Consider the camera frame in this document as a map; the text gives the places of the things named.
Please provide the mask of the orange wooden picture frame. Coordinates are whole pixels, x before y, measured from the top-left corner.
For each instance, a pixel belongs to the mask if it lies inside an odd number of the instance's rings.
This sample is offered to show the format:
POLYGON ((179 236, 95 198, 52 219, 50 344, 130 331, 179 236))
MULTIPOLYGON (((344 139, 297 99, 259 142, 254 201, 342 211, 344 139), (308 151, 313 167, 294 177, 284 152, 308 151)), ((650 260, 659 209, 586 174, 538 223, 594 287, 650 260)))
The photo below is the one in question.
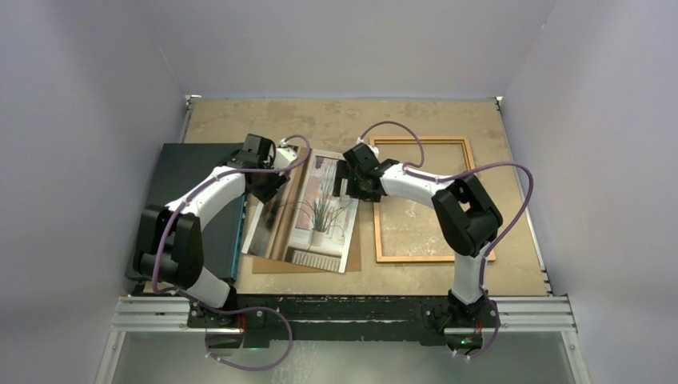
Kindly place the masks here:
POLYGON ((464 137, 375 137, 381 160, 423 160, 420 169, 387 172, 386 195, 373 206, 379 263, 454 262, 456 251, 480 255, 503 218, 473 174, 470 141, 464 137))

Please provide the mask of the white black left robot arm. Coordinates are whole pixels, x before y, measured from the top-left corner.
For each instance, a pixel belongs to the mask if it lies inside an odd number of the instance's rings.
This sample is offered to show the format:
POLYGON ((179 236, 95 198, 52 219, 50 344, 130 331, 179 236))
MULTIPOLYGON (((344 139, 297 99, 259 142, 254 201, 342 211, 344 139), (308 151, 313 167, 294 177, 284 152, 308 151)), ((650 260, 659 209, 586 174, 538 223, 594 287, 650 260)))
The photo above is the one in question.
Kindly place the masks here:
POLYGON ((284 139, 247 134, 221 154, 210 169, 191 166, 196 184, 181 196, 149 204, 141 212, 131 256, 132 271, 150 281, 156 294, 174 291, 207 307, 217 326, 234 324, 237 291, 205 265, 203 231, 234 202, 249 194, 268 202, 289 181, 304 159, 284 139))

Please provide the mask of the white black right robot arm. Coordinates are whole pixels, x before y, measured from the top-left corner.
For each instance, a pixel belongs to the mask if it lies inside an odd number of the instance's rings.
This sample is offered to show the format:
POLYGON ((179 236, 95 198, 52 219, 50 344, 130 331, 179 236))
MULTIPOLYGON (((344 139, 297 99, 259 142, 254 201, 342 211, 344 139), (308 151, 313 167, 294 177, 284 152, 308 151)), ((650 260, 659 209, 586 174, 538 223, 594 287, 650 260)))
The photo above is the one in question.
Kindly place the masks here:
POLYGON ((433 209, 455 257, 448 293, 450 318, 467 326, 479 317, 489 302, 484 284, 486 258, 503 217, 474 174, 452 177, 411 171, 397 160, 379 161, 375 149, 360 142, 337 163, 333 196, 342 195, 365 202, 404 198, 433 209))

